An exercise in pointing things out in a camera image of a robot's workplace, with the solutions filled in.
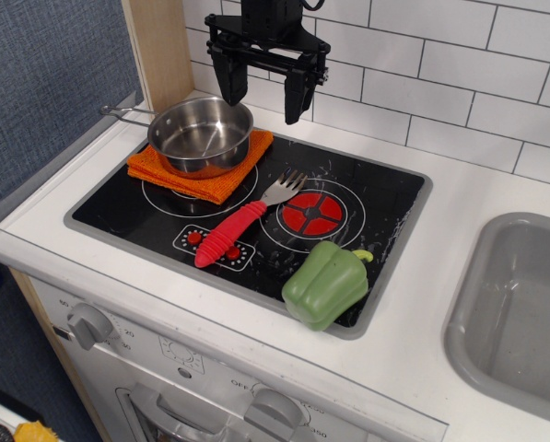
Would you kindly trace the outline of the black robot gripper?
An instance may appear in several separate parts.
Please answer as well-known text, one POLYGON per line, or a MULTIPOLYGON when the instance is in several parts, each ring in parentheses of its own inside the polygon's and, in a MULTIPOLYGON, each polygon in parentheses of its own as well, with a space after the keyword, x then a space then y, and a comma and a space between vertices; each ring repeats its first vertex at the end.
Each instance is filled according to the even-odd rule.
POLYGON ((237 105, 248 91, 248 67, 286 76, 285 121, 298 122, 316 85, 328 79, 331 46, 302 25, 304 1, 243 1, 237 15, 210 14, 207 52, 221 96, 237 105))

